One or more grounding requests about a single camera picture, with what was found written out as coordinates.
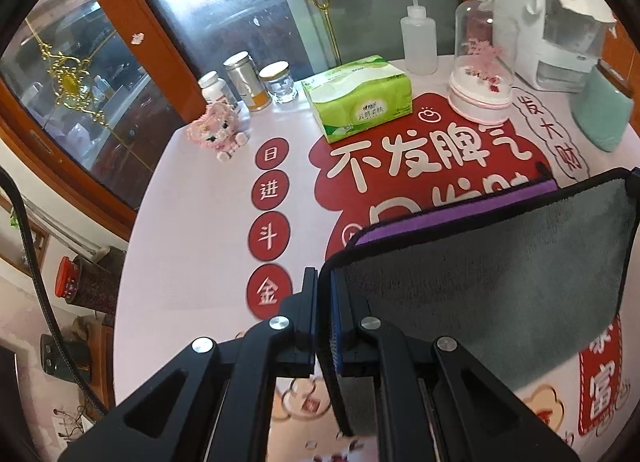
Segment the purple and grey towel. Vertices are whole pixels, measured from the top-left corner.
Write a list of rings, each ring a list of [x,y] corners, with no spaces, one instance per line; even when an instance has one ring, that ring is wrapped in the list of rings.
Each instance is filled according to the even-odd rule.
[[[410,338],[449,335],[518,390],[584,349],[622,304],[639,226],[638,170],[550,179],[378,222],[320,271],[319,360],[346,435],[373,430],[347,381],[355,333],[338,296]]]

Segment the wooden side cabinet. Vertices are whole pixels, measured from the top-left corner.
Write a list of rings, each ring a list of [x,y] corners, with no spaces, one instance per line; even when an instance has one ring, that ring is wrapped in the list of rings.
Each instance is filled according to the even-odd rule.
[[[91,371],[89,386],[108,409],[115,407],[113,347],[114,329],[107,326],[102,318],[93,316],[77,317],[72,324],[75,338],[83,341],[90,355]]]

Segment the black handheld device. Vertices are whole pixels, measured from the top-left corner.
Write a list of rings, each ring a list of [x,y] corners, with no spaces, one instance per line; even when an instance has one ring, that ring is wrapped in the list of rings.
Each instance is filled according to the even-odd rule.
[[[64,340],[70,359],[73,360],[82,379],[89,383],[91,381],[91,354],[89,346],[81,341]],[[50,334],[40,335],[40,364],[42,370],[48,375],[52,375],[59,380],[75,382],[72,372],[62,358],[60,350],[56,347],[54,338]]]

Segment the red lidded dark jar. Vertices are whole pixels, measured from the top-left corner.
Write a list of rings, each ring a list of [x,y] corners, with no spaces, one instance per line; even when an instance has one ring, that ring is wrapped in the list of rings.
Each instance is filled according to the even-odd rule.
[[[114,316],[126,253],[109,248],[98,258],[63,256],[58,264],[54,294],[67,304]]]

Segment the pink cartoon printed tablecloth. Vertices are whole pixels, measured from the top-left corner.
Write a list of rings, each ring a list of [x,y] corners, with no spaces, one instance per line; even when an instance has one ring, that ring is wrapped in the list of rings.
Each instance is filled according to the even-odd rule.
[[[340,252],[382,220],[477,198],[531,180],[546,166],[567,187],[639,161],[626,130],[613,152],[582,134],[562,92],[515,85],[509,117],[496,128],[450,108],[454,60],[412,79],[413,111],[329,144],[305,98],[245,115],[248,143],[228,162],[177,130],[145,191],[129,241],[114,335],[115,397],[123,400],[200,335],[242,334],[296,292],[308,267]],[[516,392],[595,461],[639,413],[639,267],[623,289],[562,282],[588,256],[576,239],[533,268],[550,274],[541,295],[518,282],[506,297],[451,317],[511,336],[527,319],[536,364]],[[557,302],[556,312],[542,308]]]

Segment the pink block toy figure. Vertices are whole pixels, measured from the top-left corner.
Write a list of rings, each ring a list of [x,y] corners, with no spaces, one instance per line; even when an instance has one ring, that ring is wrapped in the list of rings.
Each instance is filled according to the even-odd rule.
[[[186,126],[186,136],[202,148],[212,149],[220,162],[228,162],[245,146],[246,133],[240,130],[239,115],[225,102],[215,102],[205,113]]]

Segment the glass dome pink tree ornament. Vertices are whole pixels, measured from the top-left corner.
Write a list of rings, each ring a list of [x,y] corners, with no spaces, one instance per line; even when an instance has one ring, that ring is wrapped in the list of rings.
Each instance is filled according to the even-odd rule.
[[[498,126],[512,104],[518,24],[491,0],[468,0],[456,10],[450,106],[467,120]]]

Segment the white pill bottle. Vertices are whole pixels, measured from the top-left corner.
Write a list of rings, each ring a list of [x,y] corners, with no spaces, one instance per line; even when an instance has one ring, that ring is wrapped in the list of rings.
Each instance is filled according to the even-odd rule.
[[[204,74],[198,80],[198,86],[206,104],[228,104],[234,112],[239,112],[238,100],[227,82],[216,71]]]

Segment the teal ribbed canister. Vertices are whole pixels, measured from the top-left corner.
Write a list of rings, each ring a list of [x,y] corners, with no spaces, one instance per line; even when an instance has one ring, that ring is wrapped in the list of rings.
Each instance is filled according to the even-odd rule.
[[[579,129],[605,152],[613,152],[620,145],[632,110],[634,89],[602,59],[593,67],[582,91],[570,100],[570,112]]]

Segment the green tissue pack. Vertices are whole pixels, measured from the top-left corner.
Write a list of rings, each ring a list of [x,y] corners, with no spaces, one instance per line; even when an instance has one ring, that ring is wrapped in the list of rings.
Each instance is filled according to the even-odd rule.
[[[378,55],[336,66],[300,84],[329,144],[412,112],[410,78]]]

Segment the small clear glass jar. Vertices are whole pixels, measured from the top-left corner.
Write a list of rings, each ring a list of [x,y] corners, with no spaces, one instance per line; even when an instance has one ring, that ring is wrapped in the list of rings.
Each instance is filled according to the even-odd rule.
[[[276,61],[264,66],[258,76],[276,104],[288,104],[297,98],[298,92],[290,65],[286,61]]]

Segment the metal tin with orange label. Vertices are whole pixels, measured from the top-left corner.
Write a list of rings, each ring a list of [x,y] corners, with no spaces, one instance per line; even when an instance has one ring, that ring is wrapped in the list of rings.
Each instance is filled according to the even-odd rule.
[[[271,97],[258,78],[254,61],[246,50],[224,60],[224,68],[250,112],[264,110],[271,104]]]

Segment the white squeeze wash bottle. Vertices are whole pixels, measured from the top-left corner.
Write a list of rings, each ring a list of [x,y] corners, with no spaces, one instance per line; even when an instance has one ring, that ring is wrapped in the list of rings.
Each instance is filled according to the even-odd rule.
[[[411,0],[407,15],[400,20],[402,46],[407,70],[420,76],[435,73],[438,67],[437,30],[420,0]]]

